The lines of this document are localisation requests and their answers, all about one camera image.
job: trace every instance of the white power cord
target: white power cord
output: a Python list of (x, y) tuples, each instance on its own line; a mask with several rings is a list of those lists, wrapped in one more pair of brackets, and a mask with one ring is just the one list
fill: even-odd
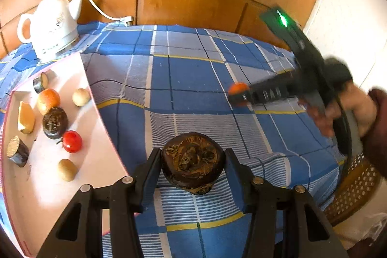
[(101, 15), (103, 15), (103, 16), (106, 17), (107, 19), (115, 20), (115, 21), (121, 21), (121, 22), (123, 22), (123, 23), (125, 24), (125, 26), (127, 26), (127, 23), (128, 23), (128, 22), (132, 22), (132, 21), (133, 21), (133, 19), (132, 19), (131, 16), (121, 17), (121, 18), (113, 18), (113, 17), (107, 15), (106, 13), (104, 13), (102, 10), (100, 10), (93, 0), (89, 0), (89, 2), (92, 4), (92, 6), (93, 6), (93, 7), (94, 7)]

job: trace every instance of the electric kettle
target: electric kettle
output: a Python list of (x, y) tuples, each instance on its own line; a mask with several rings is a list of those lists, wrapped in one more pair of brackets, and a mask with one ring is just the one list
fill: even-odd
[[(78, 39), (77, 19), (82, 0), (42, 0), (35, 13), (22, 14), (17, 36), (22, 43), (31, 43), (41, 61), (55, 58), (55, 54)], [(30, 38), (23, 35), (23, 24), (30, 19)]]

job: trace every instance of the tablecloth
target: tablecloth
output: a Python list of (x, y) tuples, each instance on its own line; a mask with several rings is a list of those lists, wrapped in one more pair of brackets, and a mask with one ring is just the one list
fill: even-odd
[[(233, 108), (226, 98), (234, 82), (293, 69), (292, 53), (211, 29), (93, 22), (78, 30), (80, 41), (59, 58), (82, 53), (102, 120), (129, 173), (153, 147), (197, 131), (232, 148), (256, 176), (281, 187), (302, 184), (321, 207), (330, 202), (344, 157), (297, 100)], [(0, 122), (11, 90), (47, 65), (30, 44), (0, 62)], [(161, 173), (153, 204), (136, 222), (145, 257), (236, 258), (250, 218), (235, 206), (224, 172), (204, 196), (172, 187)], [(11, 232), (1, 193), (0, 221)], [(281, 229), (278, 212), (277, 240)], [(111, 257), (109, 234), (103, 248)]]

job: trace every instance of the white tray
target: white tray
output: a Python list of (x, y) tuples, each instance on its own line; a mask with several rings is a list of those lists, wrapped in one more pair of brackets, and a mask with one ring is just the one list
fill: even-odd
[[(36, 107), (37, 93), (32, 85), (33, 78), (40, 72), (13, 90), (4, 118), (1, 176), (8, 216), (19, 246), (28, 257), (37, 255), (82, 184), (91, 184), (94, 188), (108, 186), (127, 175), (94, 103), (80, 54), (72, 54), (41, 72), (49, 76), (48, 87), (59, 93), (60, 106), (68, 116), (68, 129), (81, 135), (83, 147), (78, 153), (70, 154), (61, 144), (56, 145), (58, 140), (44, 135), (43, 116)], [(82, 108), (72, 102), (72, 94), (77, 88), (85, 88), (91, 95), (91, 101)], [(22, 134), (17, 128), (21, 100), (30, 103), (35, 112), (35, 127), (31, 134)], [(23, 168), (7, 158), (8, 142), (16, 135), (30, 149)], [(57, 175), (57, 164), (61, 159), (70, 159), (79, 169), (72, 182), (65, 182)], [(108, 211), (103, 214), (102, 229), (104, 234), (109, 232)]]

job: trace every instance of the screw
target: screw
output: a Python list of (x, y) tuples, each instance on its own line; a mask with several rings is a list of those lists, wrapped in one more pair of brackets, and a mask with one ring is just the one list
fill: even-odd
[(256, 185), (262, 185), (264, 183), (264, 179), (262, 177), (256, 176), (253, 178), (253, 183)]
[(84, 184), (81, 186), (81, 192), (88, 192), (91, 186), (89, 184)]
[(124, 184), (130, 184), (130, 183), (133, 183), (134, 181), (134, 178), (132, 176), (125, 176), (123, 179), (122, 179), (122, 182)]
[(303, 194), (306, 191), (305, 187), (302, 185), (296, 185), (295, 190), (296, 190), (296, 192), (299, 192), (300, 194)]

